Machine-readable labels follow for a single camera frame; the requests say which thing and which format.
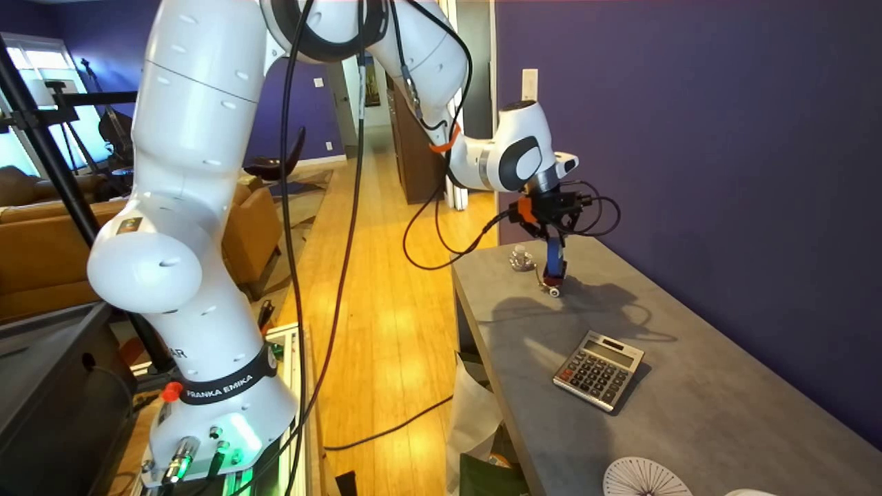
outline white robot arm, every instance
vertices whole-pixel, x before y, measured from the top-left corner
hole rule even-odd
[[[539,104],[502,112],[495,141],[453,141],[469,62],[435,3],[368,0],[368,21],[357,18],[358,0],[160,3],[134,120],[134,195],[88,259],[94,288],[145,314],[182,378],[154,422],[146,484],[247,472],[299,422],[299,400],[273,374],[222,259],[263,79],[280,51],[299,46],[332,62],[368,46],[408,89],[430,138],[451,145],[453,177],[467,186],[555,189],[580,163],[551,152]]]

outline couch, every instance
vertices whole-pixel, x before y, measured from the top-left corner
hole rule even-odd
[[[124,199],[94,201],[99,222]],[[270,189],[243,177],[223,230],[223,259],[237,286],[256,298],[280,254],[281,222]],[[85,281],[88,247],[61,201],[0,206],[0,321],[98,299]]]

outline wire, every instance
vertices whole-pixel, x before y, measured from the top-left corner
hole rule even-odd
[[[310,9],[311,9],[311,0],[306,3],[305,9],[305,17],[299,21],[299,31],[305,31],[306,25],[306,17],[310,17]],[[358,49],[358,62],[362,62],[362,77],[365,77],[365,42],[362,42],[362,49]],[[339,281],[336,281],[336,298],[335,298],[335,317],[332,317],[332,334],[328,334],[328,346],[327,346],[327,357],[324,357],[324,367],[320,367],[320,374],[317,374],[317,383],[316,383],[316,390],[311,396],[306,400],[306,394],[300,396],[300,419],[299,419],[299,426],[291,433],[291,438],[280,447],[280,452],[285,452],[292,438],[299,438],[299,449],[295,449],[295,459],[292,459],[292,472],[291,472],[291,480],[287,480],[287,488],[285,494],[292,491],[295,484],[295,473],[299,473],[299,458],[300,458],[300,443],[305,443],[305,423],[310,422],[311,410],[316,410],[316,403],[324,390],[324,383],[328,378],[328,368],[332,368],[332,354],[335,354],[335,346],[336,346],[336,337],[339,337],[339,309],[342,309],[342,295],[346,295],[346,283],[347,283],[347,266],[350,266],[350,254],[353,254],[353,239],[357,239],[357,219],[358,219],[358,203],[362,203],[362,166],[365,166],[365,109],[358,112],[358,157],[357,157],[357,182],[353,182],[353,208],[350,208],[350,226],[347,226],[347,241],[346,241],[346,259],[342,259],[342,270],[339,270]]]
[[[92,86],[98,89],[98,94],[105,94],[99,75],[94,75],[88,58],[81,58],[83,71],[88,75]]]
[[[426,18],[430,18],[433,25],[440,25],[456,43],[460,43],[464,55],[467,55],[467,83],[464,83],[464,94],[460,94],[460,101],[457,101],[457,109],[453,112],[453,126],[448,128],[451,141],[456,141],[456,123],[460,120],[460,112],[464,112],[464,104],[469,98],[469,91],[471,91],[471,49],[467,46],[467,42],[448,25],[441,21],[435,13],[430,13],[423,3],[416,0],[408,0]]]
[[[451,254],[464,254],[460,247],[453,247],[445,236],[445,229],[441,229],[441,199],[435,201],[435,236],[441,239],[441,246],[451,250]]]
[[[616,199],[610,199],[610,195],[602,195],[602,189],[597,184],[586,182],[586,178],[576,182],[576,184],[588,186],[588,193],[582,193],[580,199],[582,199],[582,203],[597,203],[597,215],[593,215],[593,219],[588,226],[573,229],[573,233],[608,236],[610,230],[616,230],[621,226],[621,218],[624,218],[621,203]],[[605,203],[612,206],[616,219],[608,229],[597,230],[597,226],[605,219],[605,213],[610,213],[610,208],[605,208]]]
[[[402,233],[402,254],[405,254],[405,259],[408,259],[413,266],[419,266],[419,270],[445,270],[445,266],[456,263],[457,259],[464,259],[467,254],[471,254],[471,250],[481,246],[481,239],[482,239],[496,222],[502,222],[502,219],[507,218],[507,213],[495,215],[495,218],[481,229],[481,233],[477,233],[464,250],[456,250],[448,261],[441,261],[441,263],[423,263],[423,261],[416,261],[416,259],[411,255],[408,236],[411,236],[411,229],[413,229],[413,222],[416,222],[416,218],[423,215],[426,206],[430,206],[430,203],[423,203],[423,206],[416,208],[416,215],[408,219],[405,233]]]
[[[429,123],[426,116],[423,116],[423,98],[419,98],[419,89],[411,86],[411,66],[408,66],[408,58],[405,58],[405,43],[402,43],[402,27],[401,27],[401,17],[398,17],[398,3],[390,6],[393,10],[393,21],[394,21],[394,46],[398,46],[398,61],[402,66],[402,79],[405,79],[405,91],[411,94],[411,101],[413,101],[413,109],[416,109],[416,117],[423,126],[429,128],[440,128],[445,120],[435,120],[435,123]]]
[[[285,95],[281,95],[281,157],[287,153],[287,123],[291,123],[291,95],[292,95],[292,79],[295,79],[295,49],[287,61],[287,68],[285,68]],[[295,241],[292,241],[292,213],[291,213],[291,189],[287,189],[287,173],[291,171],[285,163],[281,163],[281,171],[280,171],[280,189],[281,189],[281,226],[285,226],[285,250],[287,250],[287,272],[291,272],[291,283],[292,283],[292,292],[295,292],[295,309],[299,309],[299,360],[300,367],[306,364],[306,350],[305,350],[305,334],[306,334],[306,325],[305,325],[305,292],[300,292],[300,272],[299,272],[299,255],[295,255]],[[300,414],[295,422],[305,422],[310,414],[305,410],[305,396],[306,396],[306,371],[300,371],[300,381],[299,381],[299,396],[300,396]],[[291,472],[291,483],[287,483],[287,491],[292,488],[292,477],[299,473],[299,462],[300,462],[300,434],[299,434],[299,443],[295,443],[295,458],[292,458],[292,472]]]
[[[347,452],[347,449],[357,449],[357,447],[372,443],[372,440],[379,440],[379,438],[387,438],[387,434],[393,434],[393,433],[401,433],[401,429],[405,429],[408,423],[419,422],[423,416],[440,410],[440,407],[448,404],[451,400],[453,400],[453,396],[445,396],[441,403],[433,403],[433,404],[423,407],[419,414],[413,414],[411,419],[405,419],[405,422],[401,422],[401,423],[394,423],[394,426],[390,426],[390,429],[372,433],[372,434],[358,438],[358,440],[350,440],[350,443],[327,447],[327,452]]]

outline table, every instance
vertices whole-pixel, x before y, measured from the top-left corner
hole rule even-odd
[[[514,246],[456,270],[474,339],[533,494],[602,494],[617,458],[650,458],[696,496],[882,494],[882,454],[598,239],[568,239],[561,298],[511,266]],[[544,261],[544,246],[528,241]],[[645,350],[617,414],[551,383],[588,331]]]

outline black stand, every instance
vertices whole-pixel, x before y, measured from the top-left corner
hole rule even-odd
[[[25,79],[21,77],[21,68],[15,66],[15,61],[7,49],[3,35],[0,35],[0,91],[7,94],[7,98],[18,116],[12,120],[21,123],[21,128],[29,134],[40,163],[45,166],[51,182],[56,184],[81,236],[85,239],[85,246],[92,246],[99,230],[99,219],[94,218],[88,201],[83,199],[79,178],[69,171],[59,144],[52,141],[52,134],[47,128],[47,117],[45,117],[47,112],[41,112],[36,106]],[[175,368],[175,360],[165,352],[165,346],[160,345],[154,328],[145,317],[134,317],[134,325],[136,325],[138,339],[145,342],[145,350],[149,352],[154,368],[158,371]]]

